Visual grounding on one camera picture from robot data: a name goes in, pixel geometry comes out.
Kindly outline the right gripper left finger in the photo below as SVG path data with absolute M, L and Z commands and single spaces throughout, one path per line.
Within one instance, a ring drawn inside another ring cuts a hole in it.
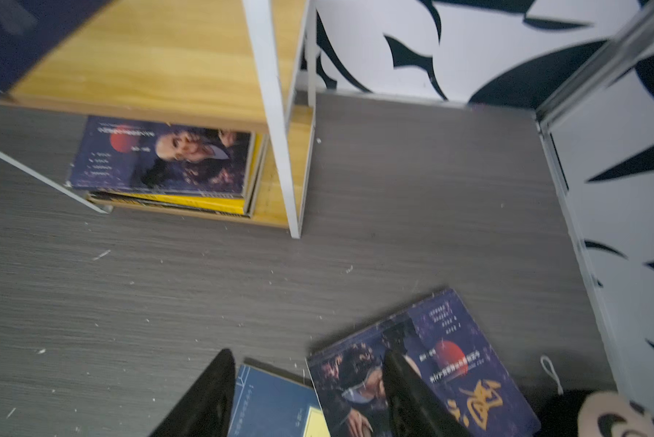
M 225 437 L 234 399 L 236 367 L 230 349 L 221 350 L 150 437 Z

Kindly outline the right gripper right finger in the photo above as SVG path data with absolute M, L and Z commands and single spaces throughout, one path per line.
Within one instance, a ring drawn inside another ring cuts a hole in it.
M 383 384 L 393 436 L 471 436 L 441 404 L 439 398 L 403 355 L 386 351 Z

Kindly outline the blue book underneath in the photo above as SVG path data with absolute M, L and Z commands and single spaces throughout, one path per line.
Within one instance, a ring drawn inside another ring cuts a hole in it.
M 231 437 L 329 437 L 312 387 L 243 364 L 235 382 Z

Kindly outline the purple book with old man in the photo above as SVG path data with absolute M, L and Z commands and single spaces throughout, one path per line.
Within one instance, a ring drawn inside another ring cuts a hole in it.
M 251 132 L 91 116 L 68 185 L 132 194 L 243 198 L 256 139 Z

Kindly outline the blue book yellow label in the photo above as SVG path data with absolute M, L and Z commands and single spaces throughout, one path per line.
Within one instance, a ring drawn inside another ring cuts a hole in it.
M 106 5 L 104 0 L 0 0 L 0 98 Z

